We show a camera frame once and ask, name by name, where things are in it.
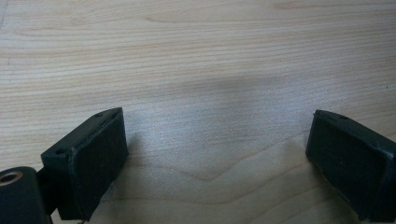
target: screw hole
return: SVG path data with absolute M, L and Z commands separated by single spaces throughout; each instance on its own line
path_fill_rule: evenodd
M 66 149 L 64 149 L 64 148 L 61 148 L 61 149 L 58 149 L 58 150 L 56 150 L 56 155 L 62 155 L 62 154 L 64 154 L 66 152 Z
M 0 176 L 0 187 L 9 185 L 19 180 L 22 177 L 22 173 L 19 171 L 11 172 Z

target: metal ring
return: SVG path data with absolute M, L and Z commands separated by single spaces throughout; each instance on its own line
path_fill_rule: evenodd
M 20 171 L 13 171 L 0 176 L 0 187 L 14 183 L 21 179 L 23 173 Z

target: light wooden surface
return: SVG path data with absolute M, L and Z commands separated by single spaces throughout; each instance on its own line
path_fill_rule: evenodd
M 396 2 L 1 0 L 0 75 L 1 170 L 124 108 L 91 223 L 359 223 L 304 149 L 319 108 L 396 140 Z

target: black plastic bracket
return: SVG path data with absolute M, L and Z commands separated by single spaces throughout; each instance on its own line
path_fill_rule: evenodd
M 317 110 L 306 156 L 361 220 L 396 218 L 396 143 L 355 120 Z
M 126 162 L 122 108 L 98 113 L 49 148 L 38 173 L 16 167 L 0 173 L 0 223 L 90 220 L 100 199 Z

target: wood grain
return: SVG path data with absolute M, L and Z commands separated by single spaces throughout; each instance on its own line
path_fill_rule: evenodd
M 395 72 L 390 0 L 1 0 L 0 169 L 122 106 L 90 223 L 359 223 L 305 158 L 312 114 L 395 141 Z

